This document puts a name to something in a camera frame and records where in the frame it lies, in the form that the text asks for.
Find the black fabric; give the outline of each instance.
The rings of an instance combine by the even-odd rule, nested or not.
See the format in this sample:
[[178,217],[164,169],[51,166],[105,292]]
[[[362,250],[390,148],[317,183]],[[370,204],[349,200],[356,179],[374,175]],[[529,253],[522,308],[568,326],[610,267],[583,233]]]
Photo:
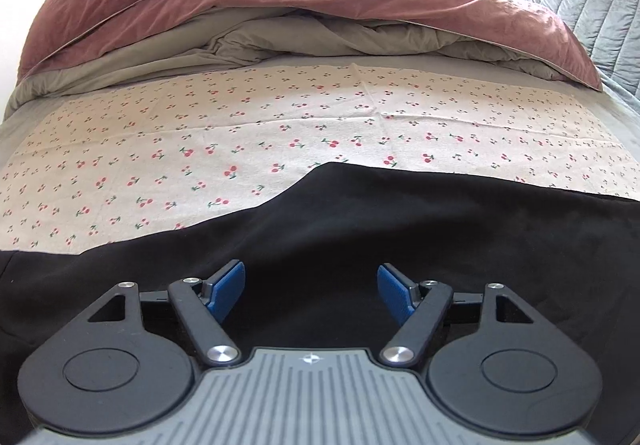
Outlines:
[[368,346],[396,330],[376,293],[389,261],[456,291],[503,282],[598,362],[589,431],[629,443],[640,414],[640,203],[476,176],[325,164],[264,205],[81,255],[0,252],[0,443],[29,429],[15,378],[39,344],[119,281],[141,290],[242,259],[225,329],[257,345]]

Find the bed sheet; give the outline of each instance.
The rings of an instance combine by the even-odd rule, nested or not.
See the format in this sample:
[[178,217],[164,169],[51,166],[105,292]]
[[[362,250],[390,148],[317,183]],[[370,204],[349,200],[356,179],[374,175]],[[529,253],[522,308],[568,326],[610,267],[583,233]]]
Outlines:
[[324,162],[640,198],[633,156],[569,95],[412,69],[264,66],[65,102],[2,171],[0,248],[78,253],[179,229],[259,205]]

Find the gray ribbed plate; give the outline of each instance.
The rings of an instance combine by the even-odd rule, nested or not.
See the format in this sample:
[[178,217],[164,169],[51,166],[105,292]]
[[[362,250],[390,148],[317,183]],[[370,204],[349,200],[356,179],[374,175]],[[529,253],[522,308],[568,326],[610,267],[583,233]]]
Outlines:
[[[530,445],[593,445],[580,431]],[[410,372],[360,349],[256,349],[246,364],[208,371],[157,424],[83,439],[38,430],[24,445],[506,445],[450,420]]]

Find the triangular cutout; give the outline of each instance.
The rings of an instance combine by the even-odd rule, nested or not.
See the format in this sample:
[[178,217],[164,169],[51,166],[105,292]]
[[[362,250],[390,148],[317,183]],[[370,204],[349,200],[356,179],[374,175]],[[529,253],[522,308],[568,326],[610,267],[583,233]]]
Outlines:
[[533,320],[527,316],[524,311],[517,307],[517,305],[508,297],[504,295],[498,295],[496,298],[496,318],[498,322],[508,322],[515,324],[532,324]]
[[100,310],[94,313],[89,322],[116,322],[124,320],[124,295],[116,295]]

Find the metal pivot bolt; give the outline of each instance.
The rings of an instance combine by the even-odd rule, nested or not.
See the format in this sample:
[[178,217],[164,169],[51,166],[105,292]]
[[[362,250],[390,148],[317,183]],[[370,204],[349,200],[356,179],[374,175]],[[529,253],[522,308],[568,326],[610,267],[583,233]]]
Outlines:
[[404,364],[414,358],[414,352],[404,346],[393,346],[382,351],[382,356],[392,364]]
[[231,362],[238,358],[238,350],[232,346],[213,346],[207,351],[207,358],[213,362]]

